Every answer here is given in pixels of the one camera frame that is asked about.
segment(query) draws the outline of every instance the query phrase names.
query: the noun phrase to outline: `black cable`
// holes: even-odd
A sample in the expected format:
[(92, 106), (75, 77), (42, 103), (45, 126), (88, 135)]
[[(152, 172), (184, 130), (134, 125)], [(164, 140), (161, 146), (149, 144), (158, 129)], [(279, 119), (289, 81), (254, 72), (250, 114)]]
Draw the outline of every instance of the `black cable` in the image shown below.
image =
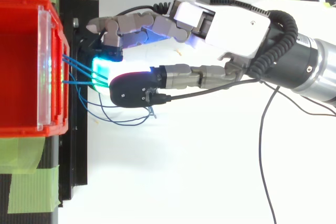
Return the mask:
[(272, 23), (283, 26), (283, 36), (251, 64), (247, 72), (251, 78), (261, 79), (267, 69), (295, 45), (298, 38), (298, 27), (294, 18), (288, 13), (271, 10), (269, 19)]
[[(273, 88), (271, 85), (263, 82), (267, 87), (269, 87), (270, 89), (273, 89), (275, 90), (275, 88)], [(310, 112), (307, 112), (306, 110), (304, 110), (303, 108), (301, 108), (295, 101), (293, 101), (290, 97), (288, 97), (287, 95), (285, 95), (284, 93), (278, 91), (279, 94), (283, 95), (284, 97), (286, 97), (289, 101), (291, 101), (296, 107), (298, 107), (302, 112), (304, 112), (305, 114), (308, 114), (308, 115), (323, 115), (323, 116), (335, 116), (336, 117), (336, 112), (334, 112), (332, 109), (328, 108), (327, 106), (324, 106), (318, 102), (315, 102), (315, 101), (312, 101), (310, 100), (309, 98), (306, 98), (306, 97), (303, 97), (303, 98), (306, 98), (308, 101), (311, 101), (317, 105), (320, 105), (328, 110), (330, 110), (332, 113), (334, 113), (334, 115), (330, 115), (330, 114), (315, 114), (315, 113), (310, 113)]]
[(304, 96), (302, 96), (302, 97), (305, 98), (306, 100), (312, 102), (312, 103), (315, 103), (315, 104), (318, 105), (318, 106), (321, 106), (321, 107), (323, 107), (323, 108), (325, 108), (325, 109), (331, 111), (331, 113), (333, 113), (333, 114), (336, 116), (336, 112), (333, 111), (331, 108), (329, 108), (329, 107), (327, 107), (327, 106), (325, 106), (325, 105), (323, 105), (323, 104), (321, 104), (321, 103), (318, 103), (318, 102), (316, 102), (316, 101), (314, 101), (314, 100), (311, 100), (311, 99), (309, 99), (308, 97), (304, 97)]
[(277, 224), (277, 219), (275, 218), (275, 213), (274, 213), (274, 209), (273, 209), (273, 206), (272, 206), (272, 202), (271, 202), (271, 199), (270, 199), (269, 194), (268, 194), (267, 185), (266, 185), (265, 176), (264, 176), (263, 163), (261, 162), (261, 139), (262, 139), (262, 135), (263, 135), (263, 126), (264, 126), (264, 119), (265, 119), (266, 112), (267, 112), (269, 106), (271, 105), (274, 96), (279, 91), (279, 89), (280, 89), (280, 87), (278, 86), (274, 90), (273, 94), (271, 95), (271, 97), (268, 100), (268, 103), (267, 103), (267, 105), (264, 109), (263, 115), (261, 117), (260, 130), (259, 130), (259, 167), (260, 167), (261, 178), (263, 179), (262, 183), (264, 184), (264, 189), (265, 189), (265, 193), (266, 193), (266, 196), (267, 196), (269, 207), (270, 207), (271, 212), (272, 212), (274, 224)]
[(258, 79), (250, 79), (250, 80), (245, 80), (245, 81), (236, 81), (236, 82), (232, 82), (226, 85), (222, 85), (219, 86), (217, 88), (213, 88), (213, 89), (208, 89), (208, 90), (204, 90), (204, 91), (200, 91), (200, 92), (195, 92), (195, 93), (190, 93), (190, 94), (182, 94), (182, 95), (176, 95), (174, 97), (170, 97), (170, 100), (179, 100), (179, 99), (184, 99), (184, 98), (190, 98), (190, 97), (197, 97), (199, 95), (204, 95), (204, 94), (209, 94), (209, 93), (213, 93), (222, 89), (228, 89), (237, 85), (242, 85), (242, 84), (248, 84), (248, 83), (255, 83), (258, 82)]

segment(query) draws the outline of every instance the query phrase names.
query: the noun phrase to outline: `black metal frame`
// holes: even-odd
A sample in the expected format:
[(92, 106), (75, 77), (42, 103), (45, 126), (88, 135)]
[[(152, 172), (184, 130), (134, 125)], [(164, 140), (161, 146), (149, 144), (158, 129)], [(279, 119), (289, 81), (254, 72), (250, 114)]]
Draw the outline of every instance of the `black metal frame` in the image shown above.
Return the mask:
[[(86, 24), (98, 16), (99, 1), (60, 0), (60, 17), (71, 47), (70, 57), (86, 65), (88, 45), (98, 36), (89, 32)], [(74, 27), (74, 18), (78, 19), (79, 27)], [(86, 80), (75, 69), (71, 69), (71, 73), (77, 80)], [(81, 95), (87, 100), (86, 88), (81, 89)], [(69, 130), (60, 136), (59, 163), (59, 198), (62, 202), (72, 198), (74, 186), (87, 184), (87, 111), (78, 99), (75, 86), (69, 88)]]

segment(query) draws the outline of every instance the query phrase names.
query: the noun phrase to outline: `red storage box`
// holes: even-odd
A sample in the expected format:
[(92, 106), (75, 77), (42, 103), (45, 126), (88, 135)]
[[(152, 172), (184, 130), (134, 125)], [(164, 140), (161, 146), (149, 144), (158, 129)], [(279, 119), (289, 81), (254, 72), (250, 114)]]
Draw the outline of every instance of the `red storage box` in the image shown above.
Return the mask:
[(50, 0), (0, 0), (0, 137), (68, 130), (69, 44)]

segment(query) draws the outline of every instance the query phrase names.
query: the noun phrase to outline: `white wall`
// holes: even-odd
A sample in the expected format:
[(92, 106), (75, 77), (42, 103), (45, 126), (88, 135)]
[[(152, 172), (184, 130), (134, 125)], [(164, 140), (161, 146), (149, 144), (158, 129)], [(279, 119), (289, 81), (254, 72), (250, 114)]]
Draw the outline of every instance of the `white wall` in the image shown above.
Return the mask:
[[(169, 0), (99, 1), (100, 15), (111, 16)], [(336, 26), (327, 14), (319, 17), (308, 4), (282, 3), (261, 5), (290, 8), (301, 32), (332, 42), (328, 29)], [(156, 66), (221, 64), (212, 54), (172, 40), (124, 51), (129, 60)], [(327, 112), (283, 92), (310, 112)], [(75, 188), (73, 199), (59, 210), (59, 223), (272, 223), (258, 165), (260, 117), (271, 93), (261, 84), (248, 84), (174, 101), (155, 106), (156, 120), (131, 128), (89, 116), (88, 186)], [(90, 90), (89, 100), (97, 102), (98, 95)], [(124, 119), (142, 110), (109, 113)], [(262, 156), (278, 223), (336, 222), (334, 125), (335, 118), (308, 116), (276, 95), (265, 120)]]

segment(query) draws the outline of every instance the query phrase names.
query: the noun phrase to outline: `blue wire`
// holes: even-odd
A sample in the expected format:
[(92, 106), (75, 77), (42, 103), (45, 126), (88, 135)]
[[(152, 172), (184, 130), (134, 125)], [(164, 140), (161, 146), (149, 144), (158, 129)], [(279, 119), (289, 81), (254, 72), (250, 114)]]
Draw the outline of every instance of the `blue wire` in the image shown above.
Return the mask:
[[(100, 105), (103, 105), (102, 102), (101, 102), (101, 96), (100, 96), (100, 93), (98, 93), (98, 95), (99, 95)], [(129, 121), (124, 121), (124, 122), (122, 122), (122, 123), (125, 123), (125, 122), (131, 122), (131, 121), (135, 121), (135, 120), (139, 120), (139, 119), (143, 119), (143, 118), (144, 118), (144, 120), (143, 120), (142, 122), (138, 123), (138, 124), (131, 124), (131, 125), (129, 125), (129, 124), (118, 124), (117, 122), (115, 122), (115, 121), (113, 121), (112, 119), (109, 118), (109, 116), (106, 114), (106, 112), (105, 112), (105, 110), (104, 110), (103, 107), (101, 107), (101, 110), (103, 111), (104, 115), (110, 120), (110, 122), (115, 123), (115, 124), (117, 124), (117, 125), (122, 125), (122, 126), (138, 126), (138, 125), (140, 125), (140, 124), (143, 124), (143, 123), (150, 117), (150, 115), (151, 115), (151, 113), (149, 112), (147, 116), (144, 116), (144, 117), (142, 117), (142, 118), (138, 118), (138, 119), (134, 119), (134, 120), (129, 120)]]
[[(105, 121), (105, 122), (112, 122), (112, 123), (114, 123), (114, 124), (116, 124), (116, 125), (120, 125), (120, 126), (137, 126), (137, 125), (140, 125), (140, 124), (142, 124), (142, 123), (144, 123), (149, 117), (150, 117), (150, 115), (151, 115), (151, 113), (148, 111), (148, 109), (146, 109), (147, 111), (148, 111), (148, 115), (147, 116), (143, 116), (143, 117), (141, 117), (141, 118), (137, 118), (137, 119), (133, 119), (133, 120), (127, 120), (127, 121), (113, 121), (113, 120), (111, 120), (110, 118), (109, 118), (109, 120), (106, 120), (106, 119), (104, 119), (104, 118), (100, 118), (100, 117), (98, 117), (98, 116), (96, 116), (95, 114), (93, 114), (86, 106), (85, 106), (85, 104), (84, 104), (84, 102), (83, 102), (83, 100), (82, 100), (82, 96), (81, 96), (81, 94), (80, 94), (80, 88), (78, 89), (78, 87), (77, 87), (77, 84), (76, 84), (76, 90), (77, 90), (77, 93), (78, 93), (78, 97), (79, 97), (79, 100), (80, 100), (80, 102), (81, 102), (81, 104), (83, 105), (83, 107), (86, 109), (86, 111), (87, 112), (89, 112), (91, 115), (93, 115), (94, 117), (96, 117), (96, 118), (98, 118), (98, 119), (100, 119), (100, 120), (102, 120), (102, 121)], [(136, 121), (136, 120), (140, 120), (140, 119), (144, 119), (141, 123), (138, 123), (138, 124), (120, 124), (120, 123), (126, 123), (126, 122), (133, 122), (133, 121)]]
[(99, 82), (101, 82), (102, 84), (105, 84), (105, 85), (108, 86), (108, 84), (107, 84), (106, 82), (101, 81), (101, 80), (99, 80), (99, 79), (97, 79), (97, 78), (92, 77), (92, 75), (86, 73), (84, 70), (82, 70), (81, 68), (79, 68), (79, 67), (76, 66), (75, 64), (72, 64), (70, 61), (67, 61), (66, 59), (63, 59), (63, 61), (64, 61), (65, 63), (67, 63), (68, 65), (72, 66), (73, 68), (77, 69), (79, 72), (83, 73), (85, 76), (89, 77), (90, 79), (99, 81)]
[(87, 66), (85, 66), (84, 64), (82, 64), (82, 63), (76, 61), (75, 59), (72, 59), (72, 58), (70, 58), (70, 57), (68, 57), (68, 56), (66, 56), (66, 55), (63, 55), (63, 57), (64, 57), (65, 59), (67, 59), (67, 60), (69, 60), (69, 61), (72, 61), (73, 63), (75, 63), (75, 64), (81, 66), (82, 68), (84, 68), (84, 69), (86, 69), (86, 70), (88, 70), (88, 71), (90, 71), (90, 72), (92, 72), (92, 73), (95, 73), (95, 74), (98, 75), (99, 77), (101, 77), (101, 78), (103, 78), (103, 79), (105, 79), (105, 80), (108, 80), (107, 77), (102, 76), (101, 74), (99, 74), (99, 73), (93, 71), (91, 68), (88, 68)]
[(93, 82), (89, 82), (89, 81), (63, 81), (64, 84), (80, 84), (80, 85), (97, 85), (97, 86), (101, 86), (101, 87), (105, 87), (108, 88), (109, 86), (106, 86), (104, 84), (100, 84), (100, 83), (93, 83)]

